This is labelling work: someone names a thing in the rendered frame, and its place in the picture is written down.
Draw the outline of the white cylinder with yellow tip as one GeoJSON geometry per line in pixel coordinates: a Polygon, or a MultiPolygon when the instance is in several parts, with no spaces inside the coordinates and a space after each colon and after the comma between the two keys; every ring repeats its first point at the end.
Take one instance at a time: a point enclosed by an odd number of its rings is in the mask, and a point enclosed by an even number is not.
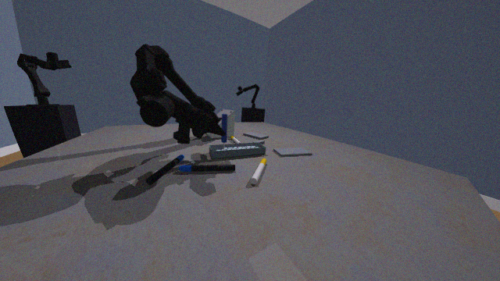
{"type": "Polygon", "coordinates": [[[236,144],[240,144],[240,141],[237,140],[235,137],[233,136],[230,136],[230,138],[236,143],[236,144]]]}
{"type": "Polygon", "coordinates": [[[263,158],[262,161],[259,163],[259,166],[258,166],[257,170],[255,171],[254,175],[250,179],[252,184],[256,184],[258,182],[259,177],[261,176],[265,165],[266,165],[266,159],[263,158]]]}

